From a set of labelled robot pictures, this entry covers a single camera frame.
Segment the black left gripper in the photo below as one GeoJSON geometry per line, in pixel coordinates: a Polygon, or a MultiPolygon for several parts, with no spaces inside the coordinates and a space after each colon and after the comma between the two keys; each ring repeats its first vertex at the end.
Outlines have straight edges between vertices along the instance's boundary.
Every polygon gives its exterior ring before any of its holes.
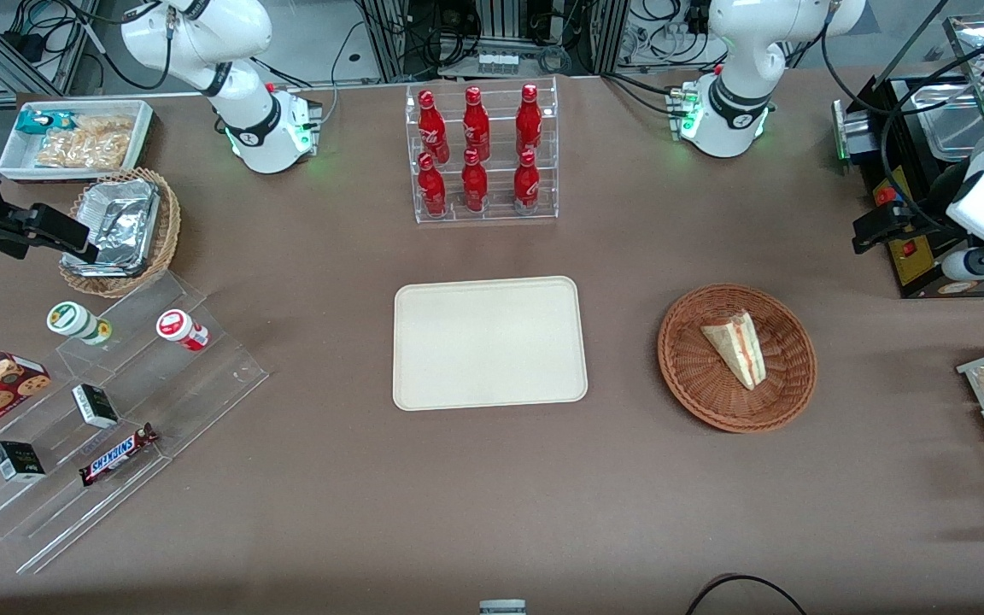
{"type": "Polygon", "coordinates": [[[913,226],[912,235],[969,235],[946,215],[946,208],[956,200],[968,170],[968,162],[950,165],[930,185],[927,194],[914,199],[910,207],[890,202],[856,219],[852,223],[852,252],[863,255],[902,234],[909,225],[913,226]]]}

